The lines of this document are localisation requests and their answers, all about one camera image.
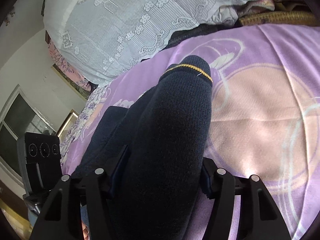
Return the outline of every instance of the black bracket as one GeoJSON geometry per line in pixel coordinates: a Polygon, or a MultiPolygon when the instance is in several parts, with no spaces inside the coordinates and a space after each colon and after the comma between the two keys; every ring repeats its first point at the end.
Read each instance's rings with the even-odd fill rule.
{"type": "Polygon", "coordinates": [[[290,240],[284,219],[262,180],[257,175],[248,179],[232,176],[204,158],[201,189],[215,199],[203,240],[228,240],[234,196],[241,195],[237,240],[290,240]]]}
{"type": "MultiPolygon", "coordinates": [[[[30,240],[83,239],[80,202],[87,204],[91,237],[115,240],[107,199],[114,197],[129,157],[124,146],[108,165],[82,179],[62,176],[45,201],[30,240]]],[[[215,199],[203,240],[228,240],[235,195],[241,195],[237,240],[291,239],[272,196],[257,175],[235,177],[204,158],[200,185],[209,199],[215,199]]]]}

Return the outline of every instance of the yellow stripe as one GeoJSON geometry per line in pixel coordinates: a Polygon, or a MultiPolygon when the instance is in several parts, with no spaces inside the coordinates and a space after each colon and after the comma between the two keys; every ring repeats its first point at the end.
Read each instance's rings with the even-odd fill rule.
{"type": "Polygon", "coordinates": [[[177,68],[177,67],[189,67],[189,68],[192,68],[192,69],[194,69],[196,71],[199,71],[202,75],[204,75],[205,77],[209,78],[209,80],[212,82],[212,78],[206,72],[204,72],[201,68],[198,68],[196,66],[189,65],[189,64],[180,64],[178,66],[175,66],[173,68],[168,69],[166,72],[164,72],[164,74],[167,73],[170,70],[173,70],[173,69],[177,68]]]}

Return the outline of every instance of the camera lens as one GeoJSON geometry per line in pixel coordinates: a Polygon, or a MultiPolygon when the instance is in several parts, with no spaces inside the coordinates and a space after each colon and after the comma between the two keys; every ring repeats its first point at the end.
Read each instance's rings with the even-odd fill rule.
{"type": "Polygon", "coordinates": [[[48,157],[50,154],[50,148],[47,143],[42,143],[40,145],[40,153],[43,157],[48,157]]]}
{"type": "Polygon", "coordinates": [[[56,145],[56,144],[52,145],[52,152],[53,152],[54,155],[59,153],[58,145],[56,145]]]}
{"type": "Polygon", "coordinates": [[[38,153],[38,149],[37,149],[36,145],[33,144],[33,143],[30,144],[30,145],[29,145],[29,154],[30,154],[32,157],[36,157],[37,153],[38,153]]]}

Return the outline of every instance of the hand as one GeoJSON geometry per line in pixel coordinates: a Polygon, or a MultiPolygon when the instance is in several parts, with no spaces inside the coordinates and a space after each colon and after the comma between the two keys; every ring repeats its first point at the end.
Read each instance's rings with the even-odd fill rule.
{"type": "Polygon", "coordinates": [[[87,226],[83,222],[82,222],[82,231],[83,231],[84,240],[89,240],[89,231],[88,231],[87,226]]]}

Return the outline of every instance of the purple blanket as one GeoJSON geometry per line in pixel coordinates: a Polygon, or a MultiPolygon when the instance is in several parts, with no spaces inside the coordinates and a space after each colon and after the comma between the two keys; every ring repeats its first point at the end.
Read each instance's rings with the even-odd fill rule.
{"type": "MultiPolygon", "coordinates": [[[[300,239],[320,210],[319,41],[317,27],[266,24],[191,38],[159,52],[115,79],[94,107],[85,108],[67,137],[70,147],[62,150],[63,172],[71,174],[80,163],[109,106],[129,108],[170,64],[198,55],[209,63],[213,79],[204,155],[234,175],[259,175],[292,239],[300,239]]],[[[236,239],[239,201],[230,240],[236,239]]],[[[199,192],[185,239],[202,239],[212,205],[199,192]]]]}

